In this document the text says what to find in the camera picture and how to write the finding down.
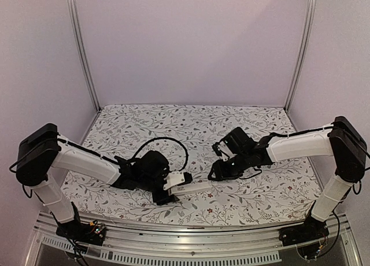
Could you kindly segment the white remote control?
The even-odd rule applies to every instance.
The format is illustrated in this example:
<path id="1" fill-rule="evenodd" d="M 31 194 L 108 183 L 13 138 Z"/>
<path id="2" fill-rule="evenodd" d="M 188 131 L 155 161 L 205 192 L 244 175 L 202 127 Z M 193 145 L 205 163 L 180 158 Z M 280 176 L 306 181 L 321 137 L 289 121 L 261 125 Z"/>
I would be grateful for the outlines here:
<path id="1" fill-rule="evenodd" d="M 210 181 L 207 182 L 195 182 L 189 183 L 185 185 L 178 185 L 172 187 L 170 190 L 174 193 L 174 195 L 187 195 L 192 193 L 198 193 L 205 190 L 208 190 L 212 187 Z"/>

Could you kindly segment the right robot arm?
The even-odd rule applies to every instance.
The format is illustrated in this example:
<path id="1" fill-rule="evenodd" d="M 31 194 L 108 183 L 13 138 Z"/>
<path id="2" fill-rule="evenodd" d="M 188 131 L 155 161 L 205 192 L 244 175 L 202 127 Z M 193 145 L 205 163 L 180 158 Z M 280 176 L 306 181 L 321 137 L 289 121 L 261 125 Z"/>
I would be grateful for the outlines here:
<path id="1" fill-rule="evenodd" d="M 337 205 L 345 199 L 354 184 L 369 170 L 367 144 L 344 116 L 328 125 L 292 134 L 270 133 L 254 141 L 240 127 L 234 128 L 212 146 L 219 159 L 208 174 L 211 181 L 235 180 L 249 168 L 272 165 L 302 157 L 332 156 L 336 170 L 323 193 L 315 200 L 309 219 L 299 228 L 299 236 L 312 240 L 321 231 Z"/>

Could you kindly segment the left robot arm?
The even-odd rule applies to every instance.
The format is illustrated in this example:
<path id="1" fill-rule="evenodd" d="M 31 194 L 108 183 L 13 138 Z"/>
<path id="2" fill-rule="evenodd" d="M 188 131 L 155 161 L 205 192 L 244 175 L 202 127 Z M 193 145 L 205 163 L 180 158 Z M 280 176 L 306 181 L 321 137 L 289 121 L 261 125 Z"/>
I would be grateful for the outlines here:
<path id="1" fill-rule="evenodd" d="M 49 176 L 50 168 L 74 171 L 118 189 L 158 193 L 154 197 L 158 205 L 171 201 L 173 196 L 168 191 L 185 181 L 183 172 L 171 171 L 168 160 L 157 151 L 149 151 L 141 158 L 110 159 L 71 142 L 55 124 L 44 125 L 21 141 L 17 161 L 9 170 L 36 193 L 73 239 L 82 239 L 86 227 L 76 219 L 72 203 Z"/>

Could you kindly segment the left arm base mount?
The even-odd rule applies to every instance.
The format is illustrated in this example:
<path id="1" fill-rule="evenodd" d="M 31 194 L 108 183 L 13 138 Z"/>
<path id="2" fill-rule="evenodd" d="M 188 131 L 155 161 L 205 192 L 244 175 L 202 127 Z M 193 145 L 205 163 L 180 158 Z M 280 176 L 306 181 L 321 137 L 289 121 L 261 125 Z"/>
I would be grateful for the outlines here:
<path id="1" fill-rule="evenodd" d="M 67 223 L 60 223 L 56 220 L 58 225 L 56 234 L 74 242 L 102 246 L 106 235 L 106 225 L 97 220 L 89 223 L 81 222 L 77 207 L 73 202 L 71 204 L 74 218 Z"/>

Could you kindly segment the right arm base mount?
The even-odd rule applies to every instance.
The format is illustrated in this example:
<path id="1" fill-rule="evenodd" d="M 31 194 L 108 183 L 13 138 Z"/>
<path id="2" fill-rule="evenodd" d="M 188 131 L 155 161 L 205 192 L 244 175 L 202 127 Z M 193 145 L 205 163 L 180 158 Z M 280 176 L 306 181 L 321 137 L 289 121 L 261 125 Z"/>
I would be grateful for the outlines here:
<path id="1" fill-rule="evenodd" d="M 296 226 L 284 227 L 279 230 L 279 240 L 283 246 L 299 245 L 298 254 L 306 259 L 313 260 L 323 251 L 328 243 L 329 230 L 326 222 L 318 221 L 308 216 L 305 221 Z"/>

